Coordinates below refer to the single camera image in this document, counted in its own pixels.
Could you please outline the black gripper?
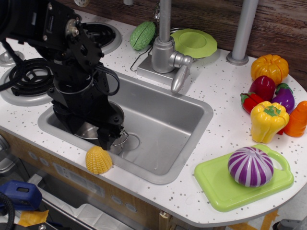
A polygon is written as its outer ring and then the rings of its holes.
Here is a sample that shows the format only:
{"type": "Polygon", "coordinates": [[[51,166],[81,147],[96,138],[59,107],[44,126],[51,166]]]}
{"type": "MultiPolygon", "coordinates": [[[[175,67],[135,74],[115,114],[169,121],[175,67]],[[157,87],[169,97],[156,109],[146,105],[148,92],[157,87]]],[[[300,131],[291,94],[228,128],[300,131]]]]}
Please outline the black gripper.
{"type": "Polygon", "coordinates": [[[120,122],[111,121],[116,112],[111,108],[108,98],[118,93],[120,86],[111,90],[108,76],[119,83],[118,75],[104,67],[102,63],[85,71],[77,65],[51,64],[54,86],[48,91],[52,98],[53,110],[60,122],[75,134],[84,122],[97,130],[100,146],[110,150],[114,141],[124,134],[120,122]]]}

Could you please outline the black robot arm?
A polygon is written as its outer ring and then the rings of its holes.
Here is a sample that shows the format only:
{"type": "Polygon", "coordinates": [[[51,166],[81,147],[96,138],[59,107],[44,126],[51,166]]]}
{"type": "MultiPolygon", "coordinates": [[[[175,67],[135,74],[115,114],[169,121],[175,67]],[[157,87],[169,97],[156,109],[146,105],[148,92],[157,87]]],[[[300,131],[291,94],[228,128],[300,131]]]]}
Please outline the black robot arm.
{"type": "Polygon", "coordinates": [[[114,71],[100,62],[100,45],[84,30],[73,9],[55,0],[3,0],[0,3],[0,41],[13,58],[17,75],[2,85],[5,90],[26,74],[25,62],[6,39],[28,43],[46,61],[54,86],[48,95],[61,123],[72,133],[84,123],[97,127],[97,138],[110,150],[122,136],[124,114],[112,106],[107,76],[114,71]]]}

